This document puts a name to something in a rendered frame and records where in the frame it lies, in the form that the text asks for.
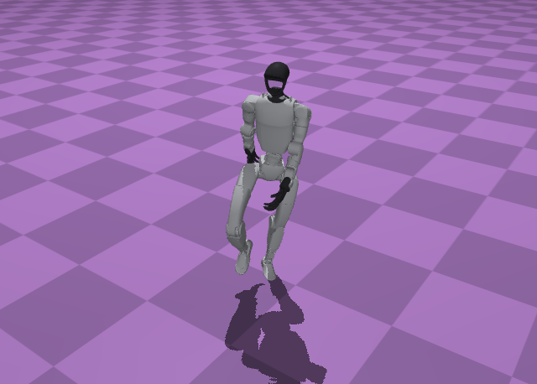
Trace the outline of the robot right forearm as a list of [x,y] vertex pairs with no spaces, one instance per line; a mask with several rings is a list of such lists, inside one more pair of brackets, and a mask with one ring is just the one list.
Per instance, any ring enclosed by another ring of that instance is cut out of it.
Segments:
[[[241,130],[241,128],[240,128]],[[245,135],[242,134],[242,138],[243,138],[243,148],[247,148],[250,150],[250,153],[253,152],[253,150],[255,149],[255,145],[254,145],[254,134],[252,137],[247,137]]]

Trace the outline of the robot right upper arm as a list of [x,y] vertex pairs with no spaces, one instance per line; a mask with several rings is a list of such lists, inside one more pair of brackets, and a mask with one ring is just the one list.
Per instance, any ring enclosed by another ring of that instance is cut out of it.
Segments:
[[244,120],[244,123],[241,127],[240,133],[249,138],[252,137],[253,134],[256,132],[256,128],[254,127],[254,107],[258,98],[259,96],[248,95],[242,104],[242,118]]

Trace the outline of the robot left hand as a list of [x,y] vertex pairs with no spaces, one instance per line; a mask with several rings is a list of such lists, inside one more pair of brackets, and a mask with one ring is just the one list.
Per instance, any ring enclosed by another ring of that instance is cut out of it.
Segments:
[[269,205],[269,206],[264,206],[265,210],[271,211],[271,210],[275,210],[278,207],[279,203],[281,203],[282,200],[284,199],[286,193],[290,191],[290,188],[289,188],[290,181],[291,179],[289,177],[285,177],[283,179],[282,183],[279,186],[280,187],[279,192],[270,196],[271,198],[275,197],[273,202],[264,203],[265,205]]

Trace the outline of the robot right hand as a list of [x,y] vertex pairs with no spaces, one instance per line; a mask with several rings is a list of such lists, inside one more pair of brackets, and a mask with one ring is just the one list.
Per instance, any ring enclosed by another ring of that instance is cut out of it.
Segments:
[[[259,163],[259,161],[257,160],[257,159],[259,159],[259,156],[256,154],[255,149],[253,150],[252,153],[250,153],[250,150],[247,149],[247,148],[245,148],[244,150],[245,150],[245,153],[246,153],[246,155],[247,155],[247,160],[248,160],[247,162],[248,162],[248,163],[255,163],[255,162],[256,162],[256,163]],[[257,158],[257,159],[256,159],[256,158]],[[253,160],[254,160],[255,162],[254,162]]]

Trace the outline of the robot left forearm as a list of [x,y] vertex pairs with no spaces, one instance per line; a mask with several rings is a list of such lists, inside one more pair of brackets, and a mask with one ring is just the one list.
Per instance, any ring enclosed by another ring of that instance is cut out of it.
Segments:
[[287,164],[284,170],[284,177],[281,179],[281,183],[285,177],[289,177],[291,179],[289,183],[290,189],[293,186],[293,179],[295,178],[298,166],[300,165],[300,160],[302,158],[303,150],[304,150],[304,147],[303,147],[303,144],[301,144],[298,156],[291,154],[287,159]]

